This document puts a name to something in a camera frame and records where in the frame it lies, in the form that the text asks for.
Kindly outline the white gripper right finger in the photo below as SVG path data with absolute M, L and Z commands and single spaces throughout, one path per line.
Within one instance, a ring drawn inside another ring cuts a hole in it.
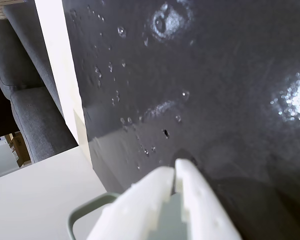
M 188 159 L 175 161 L 175 192 L 181 197 L 181 221 L 188 240 L 241 240 L 213 189 Z

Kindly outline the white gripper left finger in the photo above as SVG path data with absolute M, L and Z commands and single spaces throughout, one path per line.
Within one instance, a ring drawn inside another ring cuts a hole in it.
M 106 206 L 89 240 L 146 240 L 158 227 L 163 203 L 170 200 L 175 169 L 161 166 L 131 185 Z

